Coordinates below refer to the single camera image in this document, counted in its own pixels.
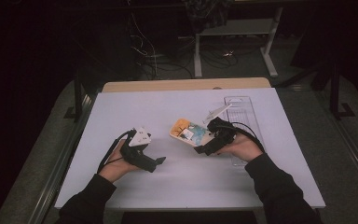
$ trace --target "wrist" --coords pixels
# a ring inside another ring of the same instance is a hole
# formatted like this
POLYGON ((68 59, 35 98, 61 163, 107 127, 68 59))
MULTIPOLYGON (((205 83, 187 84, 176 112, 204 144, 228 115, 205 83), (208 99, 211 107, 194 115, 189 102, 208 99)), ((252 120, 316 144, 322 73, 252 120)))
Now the wrist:
POLYGON ((110 167, 109 165, 106 165, 98 175, 105 178, 109 182, 113 183, 117 180, 119 180, 123 175, 125 175, 128 171, 125 169, 122 169, 120 167, 110 167))
POLYGON ((262 155, 263 152, 258 149, 258 150, 253 150, 252 152, 249 153, 249 155, 247 156, 246 160, 247 162, 254 160, 255 158, 259 157, 260 155, 262 155))

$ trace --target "wire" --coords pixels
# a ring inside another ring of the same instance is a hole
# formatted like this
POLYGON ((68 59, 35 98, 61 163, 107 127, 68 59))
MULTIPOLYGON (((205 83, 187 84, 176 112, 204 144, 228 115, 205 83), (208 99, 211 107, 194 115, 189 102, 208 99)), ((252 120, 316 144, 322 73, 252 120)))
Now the wire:
POLYGON ((156 51, 155 51, 155 48, 153 46, 153 44, 146 38, 146 36, 141 32, 141 30, 139 29, 138 27, 138 24, 136 23, 136 19, 135 19, 135 16, 133 15, 133 13, 131 13, 131 16, 132 16, 132 20, 133 20, 133 23, 136 27, 136 29, 138 30, 139 34, 141 34, 141 36, 149 43, 149 45, 152 47, 152 50, 153 50, 153 56, 154 56, 154 61, 155 61, 155 77, 158 77, 158 74, 157 74, 157 60, 156 60, 156 51))
POLYGON ((226 69, 238 64, 239 60, 237 56, 253 53, 256 50, 260 49, 260 47, 264 46, 264 42, 265 42, 263 41, 262 44, 258 45, 254 49, 251 49, 250 51, 244 53, 237 53, 236 51, 238 51, 238 48, 244 43, 244 41, 245 41, 245 37, 243 37, 242 41, 232 49, 229 49, 227 46, 225 46, 223 42, 221 42, 221 45, 223 46, 222 48, 219 48, 214 45, 203 44, 201 45, 202 47, 209 47, 214 50, 206 50, 203 53, 200 53, 201 59, 212 67, 219 68, 219 69, 226 69))
POLYGON ((190 79, 193 79, 193 74, 191 74, 190 70, 188 70, 186 67, 180 65, 180 64, 175 64, 175 63, 165 63, 165 64, 168 64, 168 65, 172 65, 172 66, 178 66, 179 68, 178 69, 172 69, 172 70, 169 70, 169 69, 163 69, 161 67, 158 67, 158 69, 161 69, 161 70, 164 70, 164 71, 177 71, 177 70, 181 70, 181 69, 184 69, 185 71, 188 72, 188 74, 190 75, 190 79))
POLYGON ((109 148, 109 150, 107 150, 106 154, 104 155, 103 159, 100 162, 100 165, 98 166, 98 172, 100 173, 101 170, 103 169, 103 167, 105 166, 105 163, 107 162, 107 160, 109 159, 110 155, 112 154, 113 150, 116 148, 118 141, 120 141, 121 138, 123 138, 125 135, 128 135, 131 131, 127 131, 125 133, 123 133, 119 138, 117 138, 112 146, 109 148))
POLYGON ((133 47, 133 46, 131 46, 131 48, 132 48, 132 49, 135 49, 136 51, 138 51, 140 54, 142 54, 142 55, 144 55, 144 56, 147 55, 147 52, 144 51, 144 50, 140 51, 139 49, 137 49, 136 47, 133 47))
POLYGON ((131 35, 131 37, 138 37, 139 40, 141 40, 141 48, 144 46, 144 41, 143 41, 143 39, 142 39, 140 36, 138 36, 138 35, 131 35))
POLYGON ((225 126, 225 125, 217 125, 215 126, 215 128, 224 128, 224 129, 230 129, 233 130, 237 133, 241 133, 245 136, 247 136, 249 139, 251 139, 259 148, 262 152, 266 152, 266 150, 264 149, 263 145, 261 144, 260 140, 258 140, 258 138, 256 136, 251 135, 250 133, 246 132, 244 129, 241 128, 236 128, 236 127, 230 127, 230 126, 225 126))
POLYGON ((145 73, 145 75, 146 75, 146 77, 147 77, 147 80, 153 80, 153 74, 151 74, 151 73, 149 73, 148 71, 146 71, 143 66, 141 66, 141 70, 145 73))
POLYGON ((173 59, 171 59, 169 56, 166 56, 166 55, 160 55, 160 56, 158 57, 158 64, 160 64, 160 63, 179 63, 179 60, 182 60, 181 58, 182 58, 183 56, 185 56, 186 54, 189 54, 190 56, 189 56, 188 59, 186 60, 185 65, 182 65, 182 66, 183 66, 183 67, 188 67, 188 65, 191 63, 191 61, 192 61, 192 59, 193 59, 193 54, 190 53, 190 51, 184 52, 184 53, 182 53, 180 56, 177 56, 177 57, 176 57, 176 60, 173 60, 173 59))
POLYGON ((227 47, 223 41, 221 41, 221 45, 223 46, 223 50, 228 51, 231 54, 235 54, 235 55, 239 56, 239 55, 253 53, 256 50, 259 50, 261 47, 265 46, 266 41, 267 41, 267 39, 263 36, 263 37, 261 37, 261 42, 259 44, 257 44, 257 46, 254 49, 251 49, 250 51, 247 51, 244 53, 235 53, 235 51, 237 51, 240 48, 240 46, 245 42, 246 38, 249 38, 249 37, 247 35, 246 36, 242 35, 242 41, 240 42, 240 44, 238 44, 234 48, 231 48, 231 50, 228 50, 228 49, 230 49, 230 47, 227 47))
POLYGON ((255 135, 255 132, 251 129, 251 127, 249 127, 248 125, 244 124, 244 123, 240 123, 240 122, 231 122, 232 124, 240 124, 240 125, 243 125, 245 126, 246 128, 248 128, 252 134, 255 136, 255 138, 257 138, 257 136, 255 135))
POLYGON ((107 162, 105 165, 107 165, 107 164, 109 164, 109 163, 112 163, 112 162, 114 162, 114 161, 121 160, 121 159, 123 159, 123 158, 122 158, 122 157, 120 157, 120 158, 118 158, 118 159, 115 159, 115 160, 109 161, 109 162, 107 162))

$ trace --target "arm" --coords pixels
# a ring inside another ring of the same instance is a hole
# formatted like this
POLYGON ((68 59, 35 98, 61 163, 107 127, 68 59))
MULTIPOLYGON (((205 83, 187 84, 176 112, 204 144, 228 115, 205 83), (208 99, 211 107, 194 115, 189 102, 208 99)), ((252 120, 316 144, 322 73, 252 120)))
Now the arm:
POLYGON ((103 223, 105 204, 116 189, 113 183, 126 173, 138 169, 120 159, 119 150, 123 143, 124 141, 118 143, 109 158, 109 161, 114 162, 107 163, 81 192, 69 199, 62 207, 60 219, 56 223, 103 223))
POLYGON ((232 144, 217 153, 232 153, 249 162, 245 169, 255 182, 255 192, 263 203, 268 223, 322 223, 293 178, 279 169, 249 138, 237 134, 232 144))

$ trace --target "white object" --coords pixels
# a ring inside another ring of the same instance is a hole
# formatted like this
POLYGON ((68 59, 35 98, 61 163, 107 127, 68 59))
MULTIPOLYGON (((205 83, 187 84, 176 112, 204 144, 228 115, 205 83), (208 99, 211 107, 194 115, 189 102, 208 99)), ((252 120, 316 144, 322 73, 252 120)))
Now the white object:
POLYGON ((136 130, 136 134, 133 136, 131 141, 129 142, 130 147, 137 147, 141 145, 150 144, 152 139, 147 134, 147 130, 144 128, 138 128, 136 130))
POLYGON ((231 106, 232 105, 225 105, 225 106, 215 109, 214 111, 209 112, 209 115, 206 117, 206 119, 203 121, 203 123, 208 124, 211 120, 217 118, 217 116, 219 116, 220 114, 225 112, 231 106))
POLYGON ((252 98, 269 156, 292 175, 310 206, 325 207, 278 94, 272 88, 100 93, 55 206, 62 207, 87 186, 112 144, 112 137, 142 124, 153 134, 145 154, 167 159, 154 173, 140 170, 119 179, 106 208, 147 211, 261 208, 254 181, 243 167, 231 164, 230 155, 198 154, 168 134, 178 118, 200 123, 205 118, 205 108, 218 108, 225 105, 226 96, 241 95, 252 98))

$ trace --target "hand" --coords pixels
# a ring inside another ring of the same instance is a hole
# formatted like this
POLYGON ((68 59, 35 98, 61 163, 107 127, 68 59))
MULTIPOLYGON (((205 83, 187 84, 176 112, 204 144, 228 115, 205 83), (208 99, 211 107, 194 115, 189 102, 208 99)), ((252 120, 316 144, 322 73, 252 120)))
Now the hand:
POLYGON ((130 171, 139 170, 137 166, 131 165, 128 162, 121 159, 121 147, 123 146, 125 140, 122 139, 118 142, 115 150, 113 150, 112 155, 110 155, 109 160, 106 162, 106 165, 103 167, 100 176, 107 179, 111 183, 120 179, 123 175, 130 171))
POLYGON ((251 161, 263 154, 260 148, 250 138, 241 133, 237 133, 232 143, 220 148, 216 153, 232 153, 243 161, 251 161))

